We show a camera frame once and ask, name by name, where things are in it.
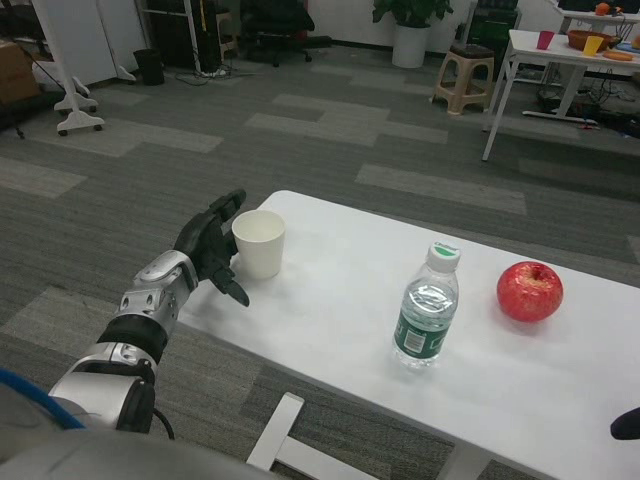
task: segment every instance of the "cardboard box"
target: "cardboard box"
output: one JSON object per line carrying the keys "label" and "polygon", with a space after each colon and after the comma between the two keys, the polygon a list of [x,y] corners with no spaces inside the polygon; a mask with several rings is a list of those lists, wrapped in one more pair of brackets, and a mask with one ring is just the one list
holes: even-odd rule
{"label": "cardboard box", "polygon": [[0,42],[0,102],[12,103],[40,95],[31,66],[20,47]]}

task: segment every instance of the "bottle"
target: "bottle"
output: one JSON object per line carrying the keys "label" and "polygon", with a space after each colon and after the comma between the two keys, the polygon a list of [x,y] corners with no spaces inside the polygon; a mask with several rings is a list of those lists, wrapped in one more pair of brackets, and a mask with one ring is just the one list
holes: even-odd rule
{"label": "bottle", "polygon": [[405,290],[393,344],[396,358],[411,368],[430,365],[440,354],[458,308],[459,262],[458,248],[434,243]]}

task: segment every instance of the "paper cup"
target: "paper cup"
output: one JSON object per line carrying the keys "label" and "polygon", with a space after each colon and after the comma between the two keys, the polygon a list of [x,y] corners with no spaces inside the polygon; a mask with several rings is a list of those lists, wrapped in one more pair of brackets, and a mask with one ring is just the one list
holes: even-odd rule
{"label": "paper cup", "polygon": [[282,264],[285,223],[268,210],[252,210],[236,218],[231,226],[244,271],[253,279],[277,275]]}

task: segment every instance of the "white table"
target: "white table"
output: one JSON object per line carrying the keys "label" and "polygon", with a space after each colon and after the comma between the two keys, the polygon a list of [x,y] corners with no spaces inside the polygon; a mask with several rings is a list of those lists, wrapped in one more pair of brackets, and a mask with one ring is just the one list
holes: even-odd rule
{"label": "white table", "polygon": [[[569,46],[569,39],[566,35],[555,35],[553,37],[553,40],[551,41],[551,45],[549,45],[548,50],[538,50],[537,44],[539,35],[540,34],[538,32],[525,32],[522,30],[509,31],[509,36],[511,38],[511,41],[509,43],[509,50],[507,51],[507,55],[505,55],[500,73],[498,74],[498,81],[495,86],[493,97],[491,98],[489,110],[487,111],[487,117],[484,124],[485,131],[487,131],[489,128],[491,116],[493,115],[493,111],[497,104],[498,98],[500,97],[500,90],[502,88],[502,83],[505,76],[507,78],[507,84],[504,89],[504,93],[502,93],[498,112],[495,119],[493,120],[493,127],[491,128],[489,141],[487,142],[487,147],[484,151],[484,155],[482,156],[482,160],[484,161],[488,160],[489,154],[491,153],[491,148],[498,132],[500,121],[502,120],[502,115],[507,105],[507,100],[509,98],[509,94],[511,93],[511,87],[513,86],[513,82],[518,71],[518,65],[520,63],[550,61],[584,68],[602,67],[640,71],[639,56],[634,55],[634,59],[631,62],[619,62],[616,60],[610,60],[603,57],[602,54],[598,54],[595,57],[588,57],[586,55],[583,55],[580,50],[571,48]],[[567,116],[569,107],[571,106],[573,98],[575,97],[575,92],[580,85],[580,82],[582,81],[584,68],[574,69],[567,88],[565,89],[562,101],[560,102],[560,106],[558,107],[558,112],[556,114],[537,113],[536,116],[554,120],[565,120],[576,123],[584,123],[584,119]]]}
{"label": "white table", "polygon": [[[612,16],[612,15],[596,15],[595,12],[578,12],[578,11],[574,11],[574,10],[564,10],[562,8],[560,8],[558,6],[558,1],[557,0],[546,0],[547,3],[549,3],[553,9],[559,13],[560,15],[562,15],[562,25],[560,26],[560,31],[559,33],[566,35],[567,32],[569,31],[569,29],[571,28],[571,22],[573,20],[576,20],[578,22],[582,22],[585,23],[586,26],[582,26],[580,27],[582,30],[592,30],[594,32],[603,32],[605,27],[607,26],[620,26],[620,25],[636,25],[638,23],[640,23],[640,14],[637,13],[629,13],[629,14],[624,14],[624,15],[617,15],[617,16]],[[582,79],[584,78],[584,74],[587,71],[587,67],[583,67],[583,66],[576,66],[573,69],[573,73],[572,73],[572,78],[576,78],[576,81],[574,83],[569,83],[566,85],[566,90],[565,92],[571,97],[575,97],[576,93],[578,92],[578,88],[580,87],[580,84],[582,83]],[[540,113],[540,112],[532,112],[532,111],[526,111],[526,112],[522,112],[523,115],[528,116],[528,117],[539,117],[539,118],[547,118],[547,114],[544,113]],[[568,121],[572,121],[570,118],[558,118],[559,120],[568,120]],[[595,124],[597,125],[597,122],[594,121],[590,121],[589,123]]]}
{"label": "white table", "polygon": [[[281,273],[252,282],[238,269],[248,309],[203,283],[181,322],[454,441],[439,480],[476,478],[491,458],[540,478],[640,478],[640,443],[609,434],[640,405],[640,290],[553,267],[564,304],[527,328],[495,296],[500,274],[525,258],[454,239],[463,252],[459,309],[437,365],[415,375],[390,354],[403,290],[429,245],[451,237],[292,192],[260,208],[287,223]],[[290,396],[281,403],[295,405]],[[269,433],[286,434],[293,419],[270,423]],[[289,461],[313,457],[285,444]]]}

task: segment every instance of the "red cup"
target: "red cup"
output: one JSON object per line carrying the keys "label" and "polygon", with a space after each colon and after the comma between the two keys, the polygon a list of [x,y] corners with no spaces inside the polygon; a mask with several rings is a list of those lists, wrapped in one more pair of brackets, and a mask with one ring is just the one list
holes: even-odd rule
{"label": "red cup", "polygon": [[544,32],[540,32],[540,37],[538,37],[538,50],[548,49],[554,35],[555,33],[546,30]]}

